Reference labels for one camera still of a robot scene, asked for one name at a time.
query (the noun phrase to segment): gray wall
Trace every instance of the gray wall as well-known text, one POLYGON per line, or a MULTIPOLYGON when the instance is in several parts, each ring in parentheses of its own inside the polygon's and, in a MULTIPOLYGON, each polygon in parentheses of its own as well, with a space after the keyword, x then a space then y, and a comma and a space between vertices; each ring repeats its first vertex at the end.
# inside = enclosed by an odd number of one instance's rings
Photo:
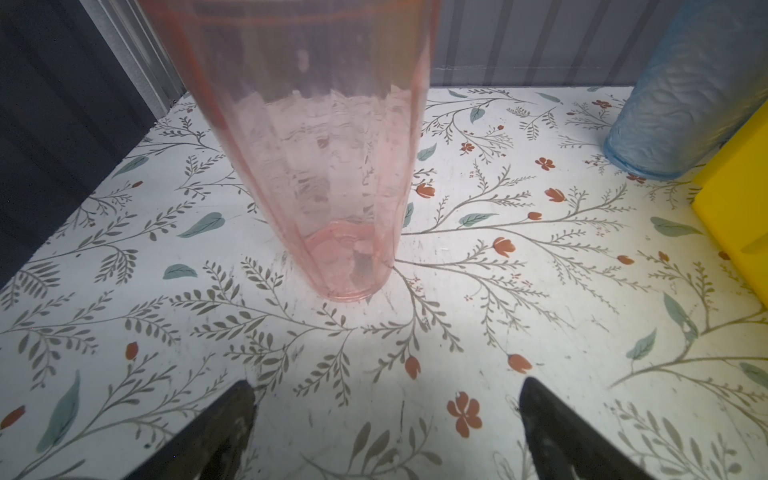
POLYGON ((432 85, 630 85, 684 0, 442 0, 432 85))

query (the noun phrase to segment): orange flower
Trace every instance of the orange flower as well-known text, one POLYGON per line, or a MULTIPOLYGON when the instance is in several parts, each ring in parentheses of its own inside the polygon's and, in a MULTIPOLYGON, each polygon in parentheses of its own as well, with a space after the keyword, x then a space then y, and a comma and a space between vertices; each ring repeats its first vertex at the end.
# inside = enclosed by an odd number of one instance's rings
POLYGON ((563 192, 561 192, 557 188, 550 188, 548 190, 545 190, 544 192, 547 197, 550 197, 549 201, 560 203, 562 201, 565 201, 565 195, 563 195, 563 192))
POLYGON ((550 168, 554 168, 554 163, 552 163, 552 161, 548 158, 541 157, 536 160, 536 163, 541 165, 541 168, 547 171, 549 171, 550 168))
POLYGON ((469 438, 469 427, 474 429, 482 427, 482 420, 478 417, 480 403, 475 399, 470 400, 466 392, 460 392, 456 397, 455 403, 453 400, 448 402, 448 413, 458 418, 456 420, 456 431, 465 439, 469 438))
POLYGON ((524 356, 518 355, 517 353, 513 353, 509 356, 507 359, 507 363, 509 366, 518 373, 525 373, 525 370, 530 370, 533 368, 533 365, 525 359, 524 356))
POLYGON ((136 342, 128 343, 125 346, 125 358, 128 360, 133 360, 136 358, 136 355, 139 353, 139 344, 136 342))
POLYGON ((422 366, 419 364, 416 357, 411 356, 406 360, 406 372, 408 373, 408 376, 414 380, 416 380, 416 377, 422 372, 422 366))
POLYGON ((630 179, 630 180, 634 180, 634 181, 638 182, 640 185, 644 184, 645 181, 648 180, 647 178, 638 177, 638 176, 633 175, 633 174, 627 175, 627 178, 630 179))
POLYGON ((505 239, 504 237, 499 237, 496 240, 493 240, 493 250, 496 250, 496 253, 499 255, 509 258, 507 253, 514 252, 515 246, 512 245, 511 241, 505 239))
POLYGON ((431 198, 435 196, 435 188, 427 187, 427 184, 421 184, 416 187, 416 193, 423 198, 431 198))
POLYGON ((0 422, 0 430, 5 430, 9 426, 16 423, 16 420, 20 419, 26 412, 27 409, 22 405, 13 412, 7 414, 2 422, 0 422))

